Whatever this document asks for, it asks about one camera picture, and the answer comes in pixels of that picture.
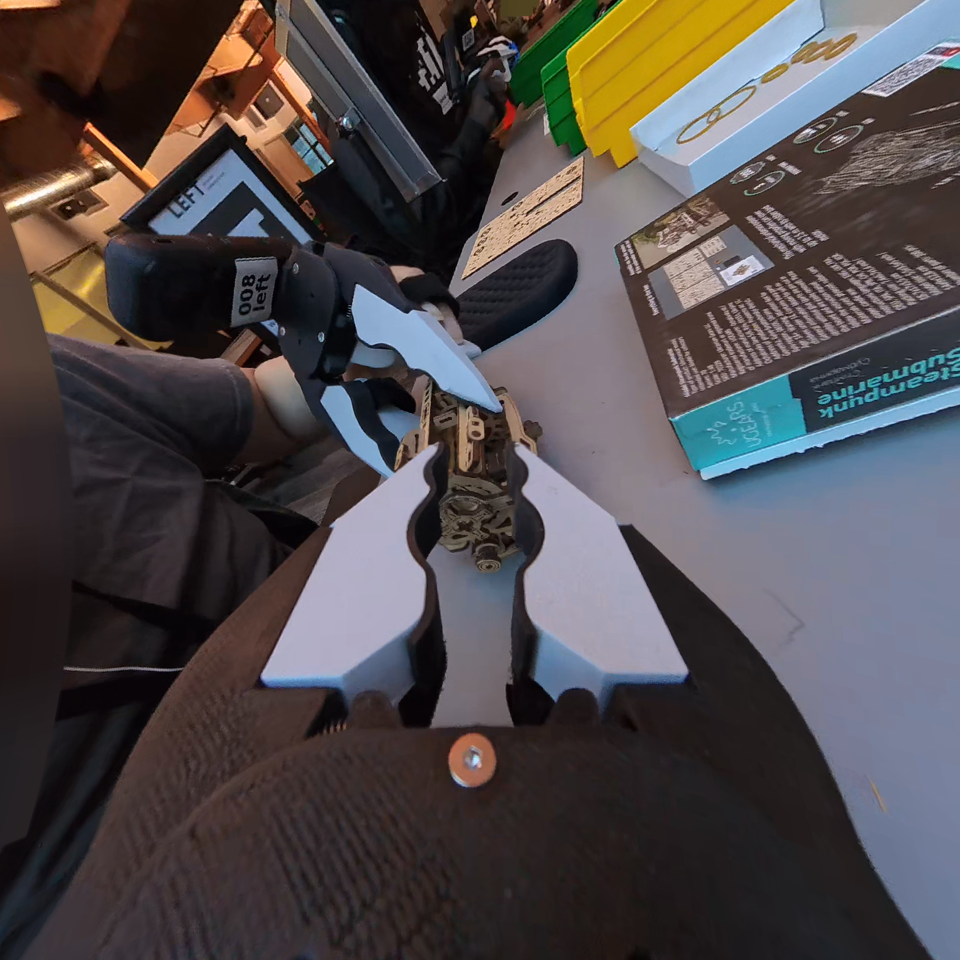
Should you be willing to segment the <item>metal ventilation duct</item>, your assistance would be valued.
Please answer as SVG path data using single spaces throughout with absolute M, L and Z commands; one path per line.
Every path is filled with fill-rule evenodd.
M 1 202 L 7 218 L 16 222 L 106 182 L 116 173 L 114 164 L 105 159 L 80 158 L 65 167 L 35 174 L 4 187 Z

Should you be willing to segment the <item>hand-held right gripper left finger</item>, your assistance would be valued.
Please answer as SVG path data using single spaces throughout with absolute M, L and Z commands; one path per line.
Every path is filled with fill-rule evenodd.
M 384 695 L 428 728 L 447 672 L 436 577 L 450 452 L 416 454 L 339 516 L 261 674 L 268 689 L 335 690 L 346 706 Z

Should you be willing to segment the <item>aluminium framed panel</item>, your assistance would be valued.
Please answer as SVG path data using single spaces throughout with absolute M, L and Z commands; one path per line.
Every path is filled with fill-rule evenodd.
M 359 137 L 406 202 L 442 177 L 330 18 L 314 1 L 277 1 L 276 49 L 338 127 Z

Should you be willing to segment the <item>dark model kit box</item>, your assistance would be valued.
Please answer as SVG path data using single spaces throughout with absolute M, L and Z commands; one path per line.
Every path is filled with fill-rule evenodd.
M 958 407 L 958 63 L 938 43 L 617 245 L 702 479 Z

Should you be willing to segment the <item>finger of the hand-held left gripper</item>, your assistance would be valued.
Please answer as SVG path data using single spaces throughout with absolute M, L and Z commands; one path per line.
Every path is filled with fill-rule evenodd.
M 418 427 L 413 396 L 393 378 L 367 378 L 327 386 L 320 399 L 331 426 L 348 449 L 389 477 L 402 439 Z
M 393 365 L 394 354 L 461 402 L 501 411 L 484 375 L 437 318 L 417 309 L 402 311 L 361 285 L 354 289 L 350 314 L 357 337 L 352 363 L 387 368 Z

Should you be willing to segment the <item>black quilted wrist rest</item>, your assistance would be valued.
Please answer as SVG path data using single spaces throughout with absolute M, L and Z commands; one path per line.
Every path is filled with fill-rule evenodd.
M 486 352 L 528 330 L 560 306 L 579 275 L 569 242 L 538 244 L 457 294 L 464 339 Z

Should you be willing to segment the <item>wooden mechanical model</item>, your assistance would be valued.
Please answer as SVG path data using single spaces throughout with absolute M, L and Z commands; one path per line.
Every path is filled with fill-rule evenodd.
M 449 452 L 446 493 L 439 501 L 439 543 L 452 553 L 469 550 L 477 570 L 496 572 L 517 553 L 514 504 L 507 479 L 507 449 L 517 443 L 538 454 L 543 428 L 522 418 L 505 388 L 494 390 L 501 404 L 490 412 L 457 399 L 428 380 L 419 426 L 401 440 L 394 468 L 425 448 L 443 443 Z

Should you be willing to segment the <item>yellow plastic bin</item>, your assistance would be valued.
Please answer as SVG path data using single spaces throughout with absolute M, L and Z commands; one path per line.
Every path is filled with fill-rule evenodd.
M 585 147 L 617 167 L 637 158 L 630 130 L 788 6 L 786 1 L 624 1 L 566 52 Z

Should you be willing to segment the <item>green plastic bin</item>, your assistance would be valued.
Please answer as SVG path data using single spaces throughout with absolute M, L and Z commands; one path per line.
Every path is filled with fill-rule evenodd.
M 567 55 L 562 49 L 541 69 L 542 93 L 551 137 L 558 147 L 566 147 L 572 157 L 587 148 L 575 112 L 570 88 Z
M 510 68 L 510 97 L 517 106 L 529 107 L 543 96 L 542 71 L 558 54 L 565 52 L 616 1 L 569 2 L 550 19 L 528 43 Z

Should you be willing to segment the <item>person's left hand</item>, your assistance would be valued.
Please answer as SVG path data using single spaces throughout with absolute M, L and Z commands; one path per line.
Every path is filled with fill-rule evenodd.
M 463 333 L 459 300 L 437 275 L 410 266 L 390 266 L 389 270 L 403 295 L 417 309 L 432 316 L 468 359 L 474 360 L 481 354 L 481 348 Z

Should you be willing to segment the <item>person's grey shirt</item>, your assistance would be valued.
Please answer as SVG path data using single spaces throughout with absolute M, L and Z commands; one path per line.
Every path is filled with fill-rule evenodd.
M 120 692 L 164 688 L 312 532 L 217 478 L 254 424 L 244 369 L 47 337 L 74 501 L 73 611 L 51 752 Z

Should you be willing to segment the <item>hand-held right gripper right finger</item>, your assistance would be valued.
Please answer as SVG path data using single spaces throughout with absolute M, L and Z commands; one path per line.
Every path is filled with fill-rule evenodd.
M 523 556 L 510 623 L 510 718 L 541 724 L 563 694 L 604 713 L 616 689 L 678 686 L 690 669 L 616 519 L 528 447 L 510 448 Z

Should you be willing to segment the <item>framed marker sign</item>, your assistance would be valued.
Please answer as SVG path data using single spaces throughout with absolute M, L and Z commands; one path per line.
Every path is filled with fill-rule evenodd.
M 162 236 L 321 241 L 318 227 L 230 125 L 201 141 L 120 222 Z

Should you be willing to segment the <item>person's left forearm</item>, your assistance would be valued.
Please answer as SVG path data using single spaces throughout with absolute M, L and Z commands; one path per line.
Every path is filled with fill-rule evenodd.
M 253 400 L 253 425 L 242 463 L 272 463 L 330 438 L 311 412 L 294 371 L 282 357 L 244 369 Z

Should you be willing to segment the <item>laser-cut plywood parts sheet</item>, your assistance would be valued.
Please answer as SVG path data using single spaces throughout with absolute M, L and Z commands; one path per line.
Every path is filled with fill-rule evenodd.
M 461 279 L 468 279 L 578 207 L 583 199 L 584 170 L 585 159 L 579 156 L 484 225 L 466 259 Z

